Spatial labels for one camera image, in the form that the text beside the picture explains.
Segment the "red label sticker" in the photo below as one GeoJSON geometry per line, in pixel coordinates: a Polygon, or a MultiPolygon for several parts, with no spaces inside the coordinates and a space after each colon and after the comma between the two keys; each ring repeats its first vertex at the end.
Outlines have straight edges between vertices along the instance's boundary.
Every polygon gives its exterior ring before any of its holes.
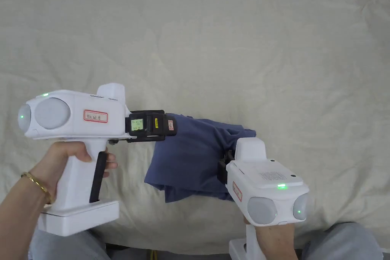
{"type": "Polygon", "coordinates": [[[107,123],[109,115],[104,112],[84,110],[84,120],[89,122],[107,123]]]}
{"type": "Polygon", "coordinates": [[[243,200],[243,194],[240,191],[240,189],[238,189],[237,185],[234,182],[233,182],[233,191],[237,195],[237,197],[240,199],[240,201],[242,201],[243,200]]]}
{"type": "Polygon", "coordinates": [[[170,131],[174,130],[174,129],[173,129],[173,120],[168,120],[168,129],[169,129],[170,131]]]}

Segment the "gold bracelet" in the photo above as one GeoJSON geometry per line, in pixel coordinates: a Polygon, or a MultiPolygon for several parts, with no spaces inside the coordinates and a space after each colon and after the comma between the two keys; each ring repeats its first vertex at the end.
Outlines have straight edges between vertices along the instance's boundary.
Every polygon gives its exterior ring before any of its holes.
{"type": "Polygon", "coordinates": [[[46,197],[47,200],[49,201],[47,204],[53,204],[54,198],[52,197],[52,195],[50,194],[50,192],[47,190],[47,188],[46,188],[41,182],[39,182],[39,180],[38,180],[37,178],[35,178],[33,175],[31,175],[30,172],[24,172],[20,177],[21,177],[21,178],[27,177],[27,178],[29,178],[33,183],[37,184],[37,185],[39,186],[39,188],[42,189],[42,191],[45,193],[45,197],[46,197]]]}

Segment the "blue cloth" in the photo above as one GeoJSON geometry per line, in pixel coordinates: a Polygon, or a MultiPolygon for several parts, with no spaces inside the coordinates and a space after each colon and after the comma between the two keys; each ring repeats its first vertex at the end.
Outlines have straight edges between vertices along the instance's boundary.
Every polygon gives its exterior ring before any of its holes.
{"type": "Polygon", "coordinates": [[[226,186],[217,179],[218,161],[226,150],[235,150],[239,138],[255,137],[256,131],[241,125],[172,115],[177,121],[177,134],[156,142],[145,183],[164,190],[165,202],[191,195],[231,200],[226,186]]]}

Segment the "device base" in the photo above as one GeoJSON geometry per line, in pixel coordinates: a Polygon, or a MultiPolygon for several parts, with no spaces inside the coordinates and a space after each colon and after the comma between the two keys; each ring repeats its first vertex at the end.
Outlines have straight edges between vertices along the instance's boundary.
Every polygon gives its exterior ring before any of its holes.
{"type": "Polygon", "coordinates": [[[38,229],[60,236],[68,236],[118,218],[118,201],[100,200],[67,211],[53,211],[48,206],[39,216],[38,229]]]}
{"type": "Polygon", "coordinates": [[[229,254],[232,260],[246,260],[246,239],[231,240],[229,242],[229,254]]]}

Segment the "speaker grille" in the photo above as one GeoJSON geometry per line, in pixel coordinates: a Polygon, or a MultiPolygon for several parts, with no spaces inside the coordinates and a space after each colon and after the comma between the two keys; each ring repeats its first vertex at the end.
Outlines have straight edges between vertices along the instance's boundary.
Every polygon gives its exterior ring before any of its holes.
{"type": "Polygon", "coordinates": [[[267,181],[286,180],[286,177],[278,172],[265,172],[259,174],[267,181]]]}

